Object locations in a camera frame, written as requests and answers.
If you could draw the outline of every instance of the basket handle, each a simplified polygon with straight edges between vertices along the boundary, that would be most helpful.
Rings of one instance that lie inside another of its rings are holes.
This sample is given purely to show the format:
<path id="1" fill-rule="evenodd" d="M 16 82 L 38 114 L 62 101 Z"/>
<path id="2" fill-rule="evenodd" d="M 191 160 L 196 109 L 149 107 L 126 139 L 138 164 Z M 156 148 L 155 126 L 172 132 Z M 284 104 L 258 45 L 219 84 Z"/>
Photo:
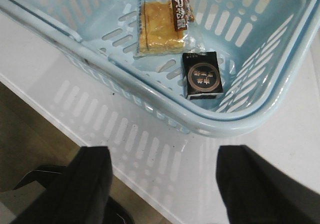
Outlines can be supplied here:
<path id="1" fill-rule="evenodd" d="M 15 1 L 15 0 L 8 0 L 15 4 L 16 6 L 20 7 L 24 11 L 28 12 L 29 14 L 35 16 L 36 18 L 40 19 L 44 23 L 50 25 L 52 28 L 60 31 L 64 35 L 68 36 L 69 38 L 77 41 L 78 43 L 81 43 L 83 41 L 82 37 L 74 30 L 69 28 L 68 26 L 62 24 L 61 22 L 57 21 L 56 19 L 52 18 L 51 16 L 45 14 L 42 11 L 37 11 L 36 9 L 32 7 L 26 7 L 28 6 L 27 3 L 24 3 L 24 1 L 20 0 L 21 3 Z"/>

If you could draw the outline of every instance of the plastic wrapper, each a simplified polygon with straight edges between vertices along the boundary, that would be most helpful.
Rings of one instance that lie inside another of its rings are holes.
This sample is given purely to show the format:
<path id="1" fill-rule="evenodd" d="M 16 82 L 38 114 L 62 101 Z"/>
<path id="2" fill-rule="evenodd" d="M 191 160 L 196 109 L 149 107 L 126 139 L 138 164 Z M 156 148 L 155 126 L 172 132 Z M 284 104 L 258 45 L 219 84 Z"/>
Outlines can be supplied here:
<path id="1" fill-rule="evenodd" d="M 138 0 L 136 57 L 204 52 L 189 0 Z"/>

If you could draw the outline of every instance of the packaged snack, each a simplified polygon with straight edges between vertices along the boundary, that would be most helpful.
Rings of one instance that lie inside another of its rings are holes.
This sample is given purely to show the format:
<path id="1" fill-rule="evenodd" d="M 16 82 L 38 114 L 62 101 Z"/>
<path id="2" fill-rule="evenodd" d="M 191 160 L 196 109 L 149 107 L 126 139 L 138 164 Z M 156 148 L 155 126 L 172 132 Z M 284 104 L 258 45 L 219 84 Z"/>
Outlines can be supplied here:
<path id="1" fill-rule="evenodd" d="M 138 0 L 138 48 L 136 57 L 202 52 L 189 0 Z"/>
<path id="2" fill-rule="evenodd" d="M 213 99 L 223 93 L 216 52 L 182 55 L 184 96 L 188 99 Z"/>

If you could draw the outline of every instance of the white table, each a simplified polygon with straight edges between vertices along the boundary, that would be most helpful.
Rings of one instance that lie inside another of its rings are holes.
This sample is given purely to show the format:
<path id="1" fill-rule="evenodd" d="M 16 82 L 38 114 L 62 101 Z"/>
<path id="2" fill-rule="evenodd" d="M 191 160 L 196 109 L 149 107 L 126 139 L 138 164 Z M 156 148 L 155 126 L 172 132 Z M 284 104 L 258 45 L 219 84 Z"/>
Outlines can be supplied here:
<path id="1" fill-rule="evenodd" d="M 319 33 L 277 113 L 227 139 L 171 129 L 4 15 L 0 39 L 0 81 L 78 145 L 108 145 L 115 175 L 174 224 L 228 223 L 215 178 L 220 145 L 246 144 L 320 193 Z"/>

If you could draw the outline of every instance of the label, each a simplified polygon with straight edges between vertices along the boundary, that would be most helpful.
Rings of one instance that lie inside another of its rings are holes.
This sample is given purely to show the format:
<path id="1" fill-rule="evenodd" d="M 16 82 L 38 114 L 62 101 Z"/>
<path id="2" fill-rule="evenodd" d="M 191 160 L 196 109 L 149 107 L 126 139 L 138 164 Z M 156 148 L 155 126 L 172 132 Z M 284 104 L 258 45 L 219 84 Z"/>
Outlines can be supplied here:
<path id="1" fill-rule="evenodd" d="M 187 13 L 186 0 L 171 0 L 173 8 L 173 20 L 175 31 L 186 30 L 187 27 Z"/>
<path id="2" fill-rule="evenodd" d="M 198 63 L 188 73 L 191 86 L 201 92 L 210 92 L 220 83 L 219 71 L 209 63 Z"/>

